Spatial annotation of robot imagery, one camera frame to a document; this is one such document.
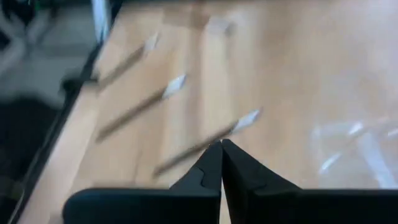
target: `black plastic object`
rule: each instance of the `black plastic object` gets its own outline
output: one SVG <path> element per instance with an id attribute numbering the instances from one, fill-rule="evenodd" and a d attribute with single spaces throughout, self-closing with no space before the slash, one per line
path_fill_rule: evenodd
<path id="1" fill-rule="evenodd" d="M 297 187 L 228 139 L 212 144 L 170 190 L 89 189 L 72 196 L 69 223 L 218 223 L 221 170 L 232 224 L 397 223 L 397 190 Z"/>
<path id="2" fill-rule="evenodd" d="M 218 223 L 221 160 L 221 143 L 216 142 L 168 190 L 88 189 L 78 192 L 63 208 L 64 223 Z"/>

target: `pencil tip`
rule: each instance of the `pencil tip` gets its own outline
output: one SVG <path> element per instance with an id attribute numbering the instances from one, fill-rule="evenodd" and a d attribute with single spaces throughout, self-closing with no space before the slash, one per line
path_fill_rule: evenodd
<path id="1" fill-rule="evenodd" d="M 261 114 L 261 109 L 257 109 L 240 118 L 236 123 L 234 129 L 232 130 L 232 133 L 236 133 L 242 130 L 243 128 L 252 125 L 258 119 L 260 114 Z"/>
<path id="2" fill-rule="evenodd" d="M 145 41 L 144 50 L 146 52 L 149 52 L 149 51 L 153 50 L 156 47 L 156 45 L 158 43 L 158 40 L 159 40 L 159 33 L 156 33 L 152 37 L 149 37 Z"/>
<path id="3" fill-rule="evenodd" d="M 184 86 L 186 77 L 187 75 L 184 74 L 169 82 L 169 84 L 166 87 L 166 90 L 163 92 L 162 97 L 167 98 L 173 95 L 175 92 L 179 91 Z"/>
<path id="4" fill-rule="evenodd" d="M 206 30 L 212 33 L 227 33 L 231 27 L 231 23 L 226 19 L 211 16 L 206 25 Z"/>

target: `wooden table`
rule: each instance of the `wooden table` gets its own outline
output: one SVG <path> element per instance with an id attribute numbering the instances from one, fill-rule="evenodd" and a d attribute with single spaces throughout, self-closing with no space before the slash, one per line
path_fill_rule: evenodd
<path id="1" fill-rule="evenodd" d="M 87 187 L 168 187 L 197 157 L 158 179 L 156 166 L 257 108 L 259 120 L 231 139 L 282 177 L 303 188 L 397 187 L 397 10 L 395 0 L 125 5 L 99 78 L 159 41 L 103 91 L 83 87 L 19 223 L 58 222 Z M 228 32 L 209 30 L 209 18 Z M 95 141 L 183 73 L 182 90 Z M 220 218 L 229 222 L 224 205 Z"/>

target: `wooden surface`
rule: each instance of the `wooden surface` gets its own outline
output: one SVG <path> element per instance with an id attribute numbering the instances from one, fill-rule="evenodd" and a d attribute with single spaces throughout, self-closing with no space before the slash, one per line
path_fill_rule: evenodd
<path id="1" fill-rule="evenodd" d="M 83 89 L 20 223 L 55 222 L 87 187 L 168 187 L 197 157 L 153 179 L 156 166 L 257 108 L 260 119 L 231 139 L 282 177 L 303 188 L 396 188 L 397 10 L 393 0 L 124 6 L 100 79 L 152 35 L 159 42 L 101 93 Z M 210 17 L 229 32 L 207 29 Z M 183 73 L 177 94 L 95 141 Z"/>

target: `floor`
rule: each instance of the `floor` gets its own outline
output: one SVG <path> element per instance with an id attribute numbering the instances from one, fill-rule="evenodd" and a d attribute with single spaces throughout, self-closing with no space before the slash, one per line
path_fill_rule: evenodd
<path id="1" fill-rule="evenodd" d="M 41 24 L 31 31 L 37 35 L 37 30 L 47 30 L 43 39 L 29 50 L 22 43 L 14 44 L 7 70 L 2 70 L 0 64 L 1 101 L 33 95 L 56 108 L 62 107 L 65 96 L 60 82 L 65 76 L 80 73 L 95 45 L 94 25 L 89 6 L 63 9 L 52 24 L 48 24 L 47 15 L 47 11 L 41 12 L 39 17 L 44 19 L 38 20 Z"/>
<path id="2" fill-rule="evenodd" d="M 43 10 L 31 23 L 31 44 L 15 39 L 0 52 L 0 187 L 23 183 L 65 103 L 62 80 L 80 75 L 96 44 L 90 5 L 49 15 Z M 0 196 L 0 223 L 18 199 Z"/>

